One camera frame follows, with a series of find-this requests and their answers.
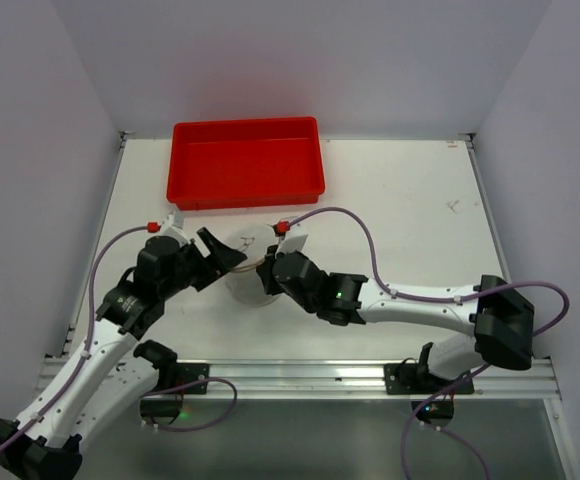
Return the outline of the white mesh laundry bag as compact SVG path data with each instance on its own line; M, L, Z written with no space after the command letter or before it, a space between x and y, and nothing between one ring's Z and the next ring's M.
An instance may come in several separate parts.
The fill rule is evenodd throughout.
M263 307L279 298L278 295L265 293L262 280L256 272L256 268L265 260L267 249L278 243L279 238L273 227L263 223L248 224L227 237L225 244L246 256L225 277L226 288L238 303L249 307Z

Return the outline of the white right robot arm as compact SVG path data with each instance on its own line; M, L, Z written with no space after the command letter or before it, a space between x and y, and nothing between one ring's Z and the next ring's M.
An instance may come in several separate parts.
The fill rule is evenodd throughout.
M413 372L403 376L424 391L438 392L483 365L511 371L532 365L534 307L497 276L405 293L364 275L328 273L301 252L269 253L256 272L266 294L285 294L331 325L405 323L451 331L446 340L426 343Z

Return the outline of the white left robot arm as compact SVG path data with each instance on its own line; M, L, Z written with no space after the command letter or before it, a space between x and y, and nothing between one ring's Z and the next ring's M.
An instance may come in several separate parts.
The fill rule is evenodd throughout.
M0 419L0 465L19 479L72 479L90 440L144 396L182 394L211 382L178 382L177 355L145 340L167 300L201 291L246 260L246 255L198 230L203 254L177 227L151 233L134 266L89 307L82 346L37 398L13 420Z

